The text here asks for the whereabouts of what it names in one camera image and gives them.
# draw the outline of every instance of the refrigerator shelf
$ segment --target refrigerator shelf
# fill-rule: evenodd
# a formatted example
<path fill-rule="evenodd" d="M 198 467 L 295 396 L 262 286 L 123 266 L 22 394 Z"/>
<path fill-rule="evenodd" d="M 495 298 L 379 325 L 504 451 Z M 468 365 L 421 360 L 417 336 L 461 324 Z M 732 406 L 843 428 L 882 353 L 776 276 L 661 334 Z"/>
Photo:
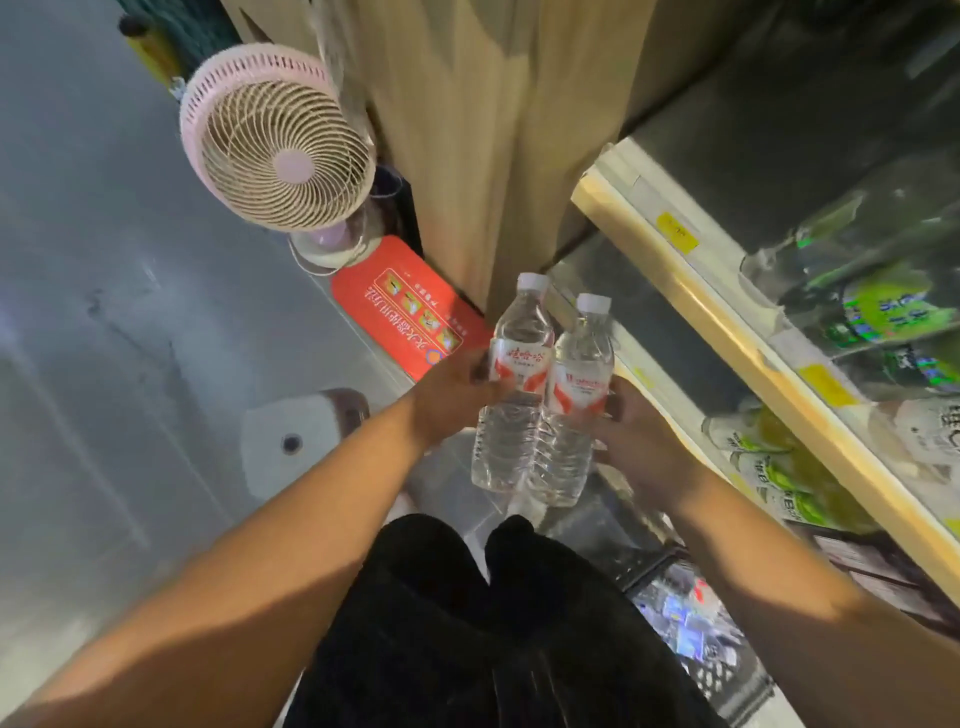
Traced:
<path fill-rule="evenodd" d="M 844 375 L 750 291 L 739 275 L 743 247 L 632 137 L 597 159 L 572 200 L 960 604 L 960 497 L 941 474 L 912 462 Z M 621 347 L 621 363 L 684 442 L 735 482 L 729 463 L 714 459 L 706 438 L 696 437 L 699 423 L 691 431 L 696 405 L 672 392 L 671 377 L 643 358 L 642 347 Z"/>

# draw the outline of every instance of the white bottle cap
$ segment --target white bottle cap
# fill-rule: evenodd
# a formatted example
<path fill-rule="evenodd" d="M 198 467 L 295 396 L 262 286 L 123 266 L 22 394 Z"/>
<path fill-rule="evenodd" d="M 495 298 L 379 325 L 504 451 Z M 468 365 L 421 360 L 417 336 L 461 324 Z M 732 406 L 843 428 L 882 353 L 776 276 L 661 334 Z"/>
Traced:
<path fill-rule="evenodd" d="M 610 299 L 592 293 L 581 293 L 577 296 L 577 310 L 581 313 L 608 314 L 610 313 Z"/>
<path fill-rule="evenodd" d="M 539 273 L 521 273 L 516 279 L 516 290 L 543 293 L 549 282 L 550 279 L 547 276 L 541 276 Z"/>

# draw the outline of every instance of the hand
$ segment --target hand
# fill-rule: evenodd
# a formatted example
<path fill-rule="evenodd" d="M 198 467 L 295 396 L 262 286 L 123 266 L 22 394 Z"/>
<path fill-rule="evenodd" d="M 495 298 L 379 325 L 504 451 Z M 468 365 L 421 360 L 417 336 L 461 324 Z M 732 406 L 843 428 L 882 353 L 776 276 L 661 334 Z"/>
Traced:
<path fill-rule="evenodd" d="M 513 391 L 512 379 L 487 381 L 486 354 L 486 349 L 459 349 L 410 390 L 415 436 L 425 449 L 476 425 L 481 409 Z"/>
<path fill-rule="evenodd" d="M 606 452 L 594 453 L 597 462 L 617 468 L 641 499 L 669 514 L 697 484 L 703 466 L 633 384 L 615 376 L 610 388 L 610 417 L 584 412 L 571 421 L 607 446 Z"/>

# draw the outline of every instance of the forearm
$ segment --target forearm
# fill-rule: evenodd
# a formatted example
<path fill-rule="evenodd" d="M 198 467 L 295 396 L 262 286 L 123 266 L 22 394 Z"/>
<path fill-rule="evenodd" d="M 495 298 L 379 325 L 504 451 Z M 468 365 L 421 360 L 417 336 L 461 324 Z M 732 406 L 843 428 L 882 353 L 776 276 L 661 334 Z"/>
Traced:
<path fill-rule="evenodd" d="M 951 643 L 858 588 L 703 470 L 671 519 L 806 724 L 947 725 Z"/>
<path fill-rule="evenodd" d="M 412 417 L 372 418 L 83 650 L 38 724 L 269 724 L 422 455 Z"/>

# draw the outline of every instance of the red sign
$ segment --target red sign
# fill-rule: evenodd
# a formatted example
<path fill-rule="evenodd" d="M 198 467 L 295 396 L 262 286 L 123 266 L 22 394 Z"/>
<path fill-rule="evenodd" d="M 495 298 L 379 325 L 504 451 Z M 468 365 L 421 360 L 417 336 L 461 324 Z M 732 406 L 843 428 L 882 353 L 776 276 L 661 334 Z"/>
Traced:
<path fill-rule="evenodd" d="M 395 235 L 333 277 L 333 298 L 414 380 L 492 332 L 453 288 Z"/>

